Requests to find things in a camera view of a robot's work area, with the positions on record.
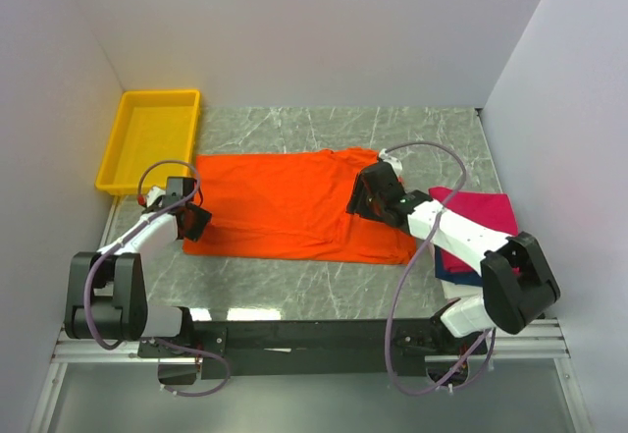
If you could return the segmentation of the orange t shirt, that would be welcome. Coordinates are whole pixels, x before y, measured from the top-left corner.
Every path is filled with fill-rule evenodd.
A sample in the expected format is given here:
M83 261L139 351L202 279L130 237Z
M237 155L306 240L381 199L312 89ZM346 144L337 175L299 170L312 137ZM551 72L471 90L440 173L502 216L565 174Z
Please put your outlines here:
M195 256L402 265L415 240L384 223L347 213L354 180L376 162L352 147L291 154L200 155L202 206L212 215Z

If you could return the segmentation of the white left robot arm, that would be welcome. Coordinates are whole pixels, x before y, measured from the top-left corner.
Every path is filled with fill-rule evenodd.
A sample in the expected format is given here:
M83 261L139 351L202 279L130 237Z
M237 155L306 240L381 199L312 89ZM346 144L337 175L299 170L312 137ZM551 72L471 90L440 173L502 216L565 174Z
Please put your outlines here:
M200 239L212 214L194 203L199 192L195 178L168 178L164 188L154 187L140 198L143 210L125 233L72 258L64 316L69 338L93 340L105 350L161 338L172 355L193 350L196 333L185 325L189 310L151 305L143 264L177 240Z

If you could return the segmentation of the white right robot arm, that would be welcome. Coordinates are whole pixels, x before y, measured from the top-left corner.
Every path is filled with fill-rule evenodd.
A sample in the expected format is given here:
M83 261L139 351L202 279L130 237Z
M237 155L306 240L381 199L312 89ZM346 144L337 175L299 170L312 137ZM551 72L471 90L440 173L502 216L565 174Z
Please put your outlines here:
M452 353L465 336L499 328L516 335L561 296L537 239L491 230L422 191L407 191L393 165L379 160L356 176L346 212L382 222L452 254L482 278L482 292L451 303L436 316L431 342Z

